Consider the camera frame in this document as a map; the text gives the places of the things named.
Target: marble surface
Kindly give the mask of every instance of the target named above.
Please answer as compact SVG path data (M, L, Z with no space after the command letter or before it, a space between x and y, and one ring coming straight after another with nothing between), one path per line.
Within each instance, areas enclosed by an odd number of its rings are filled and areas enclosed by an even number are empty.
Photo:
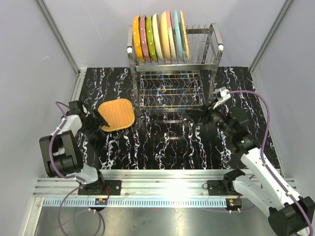
M200 72L205 97L208 95L210 71ZM220 67L216 88L255 91L247 67ZM133 101L128 68L88 68L80 94L89 109L105 101L126 98ZM247 111L249 132L261 144L266 122L260 103L253 95L232 95L225 109L239 106ZM100 169L235 169L246 168L240 157L225 147L226 137L211 124L198 126L182 112L145 113L128 129L105 133L96 140L84 133L77 136L84 161ZM280 168L273 142L268 137L265 154Z

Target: reflective metal surface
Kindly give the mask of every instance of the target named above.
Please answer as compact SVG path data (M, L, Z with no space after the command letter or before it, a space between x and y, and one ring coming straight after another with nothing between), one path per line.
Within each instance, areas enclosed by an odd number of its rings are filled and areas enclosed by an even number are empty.
M251 203L243 201L243 208L251 206ZM43 207L35 236L62 235L57 224L58 210L58 207ZM80 211L81 207L64 207L62 222L73 218ZM204 208L107 208L101 211L106 224L103 235L275 236L267 218L257 208L234 214L225 213L223 209L212 211ZM83 212L64 225L65 231L71 236L91 236L97 227L98 218L91 212Z

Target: orange plate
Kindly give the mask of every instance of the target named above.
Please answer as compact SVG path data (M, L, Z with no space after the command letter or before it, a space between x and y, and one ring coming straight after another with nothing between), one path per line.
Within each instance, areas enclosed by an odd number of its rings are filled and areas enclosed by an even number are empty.
M134 48L136 49L136 55L140 61L144 61L143 56L142 56L142 50L141 50L141 44L140 44L140 33L139 33L139 18L140 16L137 15L133 19L133 43L134 43Z
M98 112L110 125L102 126L101 129L106 132L126 129L132 126L135 120L132 103L124 98L102 103Z

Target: gray wall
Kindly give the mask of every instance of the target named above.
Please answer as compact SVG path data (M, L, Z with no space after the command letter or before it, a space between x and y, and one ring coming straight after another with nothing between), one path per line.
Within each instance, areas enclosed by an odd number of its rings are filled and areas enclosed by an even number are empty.
M271 110L271 133L284 174L315 198L315 1L296 0L253 79Z
M140 14L184 11L195 28L217 22L221 66L250 66L284 0L45 0L80 68L127 66L127 31Z
M2 0L0 32L0 234L17 236L44 174L38 140L58 126L54 101L67 102L75 75L34 0Z

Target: metal dish rack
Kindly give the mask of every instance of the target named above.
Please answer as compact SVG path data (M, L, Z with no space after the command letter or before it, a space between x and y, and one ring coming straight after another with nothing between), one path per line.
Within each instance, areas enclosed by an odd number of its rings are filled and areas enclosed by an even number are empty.
M212 101L215 77L223 53L218 26L212 23L209 28L192 27L187 29L187 36L190 59L183 55L184 61L177 57L177 60L141 62L135 53L132 27L129 27L127 54L138 117L141 112L185 111ZM212 70L207 100L200 70Z

